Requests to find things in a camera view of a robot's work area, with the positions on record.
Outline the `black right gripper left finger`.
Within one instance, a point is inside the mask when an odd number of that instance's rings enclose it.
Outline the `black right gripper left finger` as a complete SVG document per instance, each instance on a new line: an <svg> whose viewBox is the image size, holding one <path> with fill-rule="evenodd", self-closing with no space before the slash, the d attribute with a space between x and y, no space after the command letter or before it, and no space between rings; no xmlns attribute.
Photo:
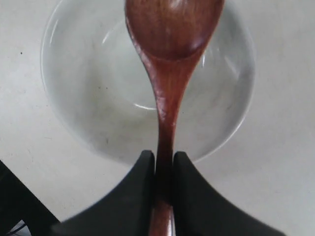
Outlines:
<svg viewBox="0 0 315 236"><path fill-rule="evenodd" d="M147 236L152 215L155 158L141 152L124 179L90 208L51 228L52 236Z"/></svg>

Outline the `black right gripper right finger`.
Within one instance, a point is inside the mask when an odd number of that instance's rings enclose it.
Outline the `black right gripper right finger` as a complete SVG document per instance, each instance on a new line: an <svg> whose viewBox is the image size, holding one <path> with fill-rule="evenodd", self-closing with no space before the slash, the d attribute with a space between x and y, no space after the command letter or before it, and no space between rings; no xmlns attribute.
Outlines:
<svg viewBox="0 0 315 236"><path fill-rule="evenodd" d="M172 204L177 236L282 236L214 189L185 152L175 153Z"/></svg>

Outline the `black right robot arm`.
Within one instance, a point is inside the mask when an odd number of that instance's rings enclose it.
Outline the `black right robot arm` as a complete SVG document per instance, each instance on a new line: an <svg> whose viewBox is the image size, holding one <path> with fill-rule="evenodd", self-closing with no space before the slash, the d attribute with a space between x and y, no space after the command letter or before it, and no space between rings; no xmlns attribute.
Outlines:
<svg viewBox="0 0 315 236"><path fill-rule="evenodd" d="M282 232L248 215L216 191L185 152L167 168L170 216L154 224L158 164L149 150L106 196L81 213L59 221L4 165L0 166L0 233L13 234L23 221L32 236L280 236Z"/></svg>

